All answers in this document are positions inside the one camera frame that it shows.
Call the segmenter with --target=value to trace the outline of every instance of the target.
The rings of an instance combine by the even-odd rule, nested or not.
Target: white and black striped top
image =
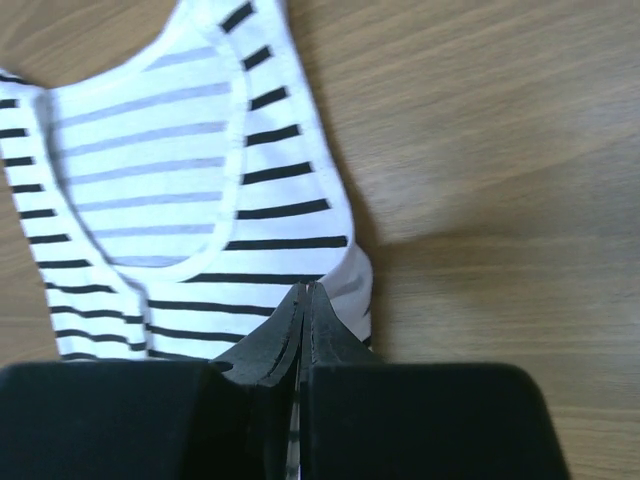
[[[0,72],[0,151],[63,359],[211,359],[321,280],[370,336],[372,273],[277,0],[181,0],[124,65]]]

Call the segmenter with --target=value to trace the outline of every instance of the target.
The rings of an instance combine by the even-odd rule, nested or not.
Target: tank top
[[[370,337],[371,266],[278,0],[180,0],[69,86],[0,71],[0,152],[62,359],[212,359],[316,280]]]

